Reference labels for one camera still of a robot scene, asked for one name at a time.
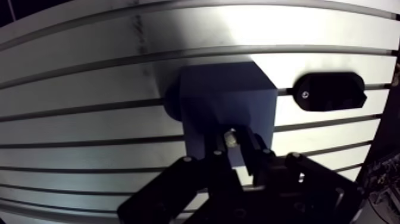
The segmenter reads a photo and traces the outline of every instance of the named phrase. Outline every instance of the bolt head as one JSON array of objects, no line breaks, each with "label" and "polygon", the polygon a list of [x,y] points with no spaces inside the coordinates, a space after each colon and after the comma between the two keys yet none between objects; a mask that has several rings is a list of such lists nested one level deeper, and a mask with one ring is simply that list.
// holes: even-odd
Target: bolt head
[{"label": "bolt head", "polygon": [[309,96],[310,96],[310,93],[307,92],[307,91],[304,91],[304,92],[301,94],[301,97],[303,97],[303,99],[307,99]]},{"label": "bolt head", "polygon": [[183,161],[185,161],[185,162],[190,162],[190,161],[192,161],[192,158],[190,158],[190,157],[188,157],[188,156],[185,156],[185,157],[183,158]]},{"label": "bolt head", "polygon": [[295,158],[300,158],[300,154],[298,153],[292,153],[292,156],[294,156]]}]

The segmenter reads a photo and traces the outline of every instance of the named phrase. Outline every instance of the screw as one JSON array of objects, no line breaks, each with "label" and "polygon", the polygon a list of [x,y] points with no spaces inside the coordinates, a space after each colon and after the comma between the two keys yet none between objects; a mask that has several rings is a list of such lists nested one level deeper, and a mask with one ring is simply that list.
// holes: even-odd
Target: screw
[{"label": "screw", "polygon": [[294,156],[295,158],[300,158],[300,154],[298,153],[292,153],[292,156]]},{"label": "screw", "polygon": [[233,213],[235,214],[235,216],[237,218],[240,218],[240,219],[244,219],[246,217],[246,210],[244,210],[244,209],[235,209],[233,211]]},{"label": "screw", "polygon": [[364,195],[364,194],[365,194],[364,188],[362,188],[362,187],[360,187],[360,186],[357,188],[357,191],[358,191],[361,195]]},{"label": "screw", "polygon": [[309,92],[304,91],[304,92],[301,94],[301,97],[303,97],[303,99],[307,99],[307,98],[309,97],[309,95],[310,95]]},{"label": "screw", "polygon": [[185,157],[183,158],[183,161],[185,161],[185,162],[190,162],[190,161],[192,161],[192,158],[190,158],[190,157],[188,157],[188,156],[185,156]]},{"label": "screw", "polygon": [[229,131],[227,131],[224,134],[226,147],[228,147],[228,148],[237,147],[238,142],[237,142],[236,137],[235,137],[235,132],[236,132],[236,130],[231,128]]},{"label": "screw", "polygon": [[301,202],[296,202],[294,204],[294,207],[297,211],[300,211],[301,213],[305,213],[305,204],[301,203]]}]

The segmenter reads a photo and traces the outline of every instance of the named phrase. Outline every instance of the small object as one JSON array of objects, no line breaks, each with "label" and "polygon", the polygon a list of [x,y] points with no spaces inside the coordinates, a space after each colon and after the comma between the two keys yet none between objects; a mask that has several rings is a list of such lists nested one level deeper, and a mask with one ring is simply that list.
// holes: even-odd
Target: small object
[{"label": "small object", "polygon": [[222,155],[222,152],[220,150],[214,151],[214,155]]},{"label": "small object", "polygon": [[301,94],[301,97],[303,97],[303,99],[307,99],[309,95],[310,95],[310,93],[308,93],[307,91],[304,91],[304,92]]},{"label": "small object", "polygon": [[298,153],[292,153],[292,155],[293,155],[295,158],[300,158],[300,154],[298,154]]},{"label": "small object", "polygon": [[333,111],[363,107],[363,79],[354,72],[308,73],[295,83],[291,94],[306,111]]},{"label": "small object", "polygon": [[237,147],[238,142],[237,142],[236,137],[235,137],[235,132],[236,132],[236,130],[231,128],[229,131],[227,131],[224,134],[226,147],[228,147],[228,148]]},{"label": "small object", "polygon": [[235,209],[234,211],[235,217],[244,219],[246,217],[246,210],[244,209]]},{"label": "small object", "polygon": [[183,158],[183,161],[185,161],[185,162],[190,162],[190,161],[192,161],[192,158],[190,158],[190,157],[188,157],[188,156],[185,156],[185,157]]}]

